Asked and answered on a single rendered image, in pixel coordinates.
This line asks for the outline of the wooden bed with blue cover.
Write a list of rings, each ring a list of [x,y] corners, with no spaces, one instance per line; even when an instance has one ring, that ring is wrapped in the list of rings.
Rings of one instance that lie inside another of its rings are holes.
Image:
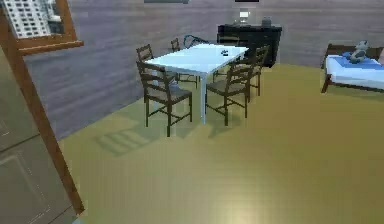
[[[384,93],[384,63],[379,62],[384,47],[370,47],[361,63],[351,64],[346,55],[353,46],[329,44],[321,68],[324,70],[325,93],[330,85]]]

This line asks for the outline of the white table lamp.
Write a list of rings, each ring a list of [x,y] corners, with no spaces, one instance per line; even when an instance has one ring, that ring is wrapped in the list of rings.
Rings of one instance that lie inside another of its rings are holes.
[[[240,8],[235,16],[237,25],[254,25],[256,23],[256,12],[251,8]]]

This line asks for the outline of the grey framed picture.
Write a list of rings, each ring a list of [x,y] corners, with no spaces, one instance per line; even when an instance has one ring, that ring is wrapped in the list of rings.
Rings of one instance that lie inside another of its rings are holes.
[[[188,4],[189,0],[144,0],[146,4]]]

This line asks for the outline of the dark wooden chair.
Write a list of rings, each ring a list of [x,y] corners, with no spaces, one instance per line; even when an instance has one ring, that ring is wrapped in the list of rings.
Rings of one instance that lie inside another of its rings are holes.
[[[243,62],[241,62],[241,65],[248,70],[247,81],[246,81],[246,88],[247,88],[248,94],[251,94],[251,88],[256,88],[257,95],[260,95],[261,71],[262,71],[266,56],[268,54],[268,51],[269,51],[268,45],[257,48],[252,58],[245,59]],[[257,82],[255,85],[251,83],[251,79],[253,77],[257,78]]]
[[[181,50],[179,39],[175,38],[171,41],[171,49],[173,52],[177,52]],[[194,83],[195,87],[198,87],[199,78],[197,76],[189,75],[189,74],[177,74],[176,82],[189,82]]]
[[[152,48],[150,44],[146,44],[142,47],[139,47],[136,49],[138,61],[143,62],[150,59],[154,59]],[[176,83],[176,76],[174,74],[168,75],[168,77],[171,78],[170,84],[177,84]]]
[[[144,90],[145,125],[149,125],[149,118],[156,113],[167,116],[166,133],[170,136],[171,127],[179,121],[189,118],[192,122],[193,95],[192,92],[179,87],[172,87],[173,77],[164,67],[152,65],[143,61],[136,62],[141,83]],[[184,115],[173,113],[173,106],[188,101],[189,111]]]
[[[205,108],[210,108],[213,111],[224,116],[224,125],[229,124],[229,111],[228,107],[231,105],[238,105],[244,109],[244,116],[248,117],[248,81],[253,72],[252,65],[240,66],[237,63],[232,63],[229,70],[225,74],[226,78],[217,82],[212,82],[206,85],[205,92]],[[214,107],[210,105],[208,100],[208,92],[215,93],[223,98],[221,106]],[[243,94],[244,102],[240,103],[232,99],[233,96]]]

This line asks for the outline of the grey room door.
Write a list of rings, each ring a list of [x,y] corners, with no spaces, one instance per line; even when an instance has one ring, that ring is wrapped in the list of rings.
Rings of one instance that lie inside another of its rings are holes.
[[[83,211],[0,6],[0,224],[84,224]]]

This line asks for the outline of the grey stuffed toy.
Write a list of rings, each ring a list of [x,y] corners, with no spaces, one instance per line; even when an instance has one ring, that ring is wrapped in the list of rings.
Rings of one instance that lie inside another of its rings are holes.
[[[368,48],[369,43],[367,40],[360,41],[355,46],[355,51],[347,56],[347,60],[352,64],[361,63],[365,59]]]

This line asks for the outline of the wooden framed window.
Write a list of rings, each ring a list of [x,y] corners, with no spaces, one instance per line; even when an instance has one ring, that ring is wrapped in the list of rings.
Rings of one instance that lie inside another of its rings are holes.
[[[0,0],[0,34],[22,55],[81,47],[68,0]]]

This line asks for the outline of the white dining table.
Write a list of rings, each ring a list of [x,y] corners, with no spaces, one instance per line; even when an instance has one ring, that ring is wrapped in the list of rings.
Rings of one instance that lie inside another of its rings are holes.
[[[228,56],[222,55],[222,50],[228,50]],[[247,47],[198,44],[188,49],[168,53],[154,59],[147,60],[147,63],[164,67],[166,71],[189,74],[201,79],[201,120],[206,123],[205,92],[207,78],[238,57],[243,57]]]

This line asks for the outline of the black chest of drawers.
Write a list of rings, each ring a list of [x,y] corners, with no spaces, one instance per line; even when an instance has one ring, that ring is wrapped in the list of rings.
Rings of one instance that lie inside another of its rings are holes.
[[[257,48],[268,46],[269,51],[264,61],[264,66],[271,68],[276,62],[281,33],[282,26],[279,24],[272,24],[270,27],[223,24],[218,26],[217,37],[238,37],[238,45],[248,48],[245,57],[253,56]]]

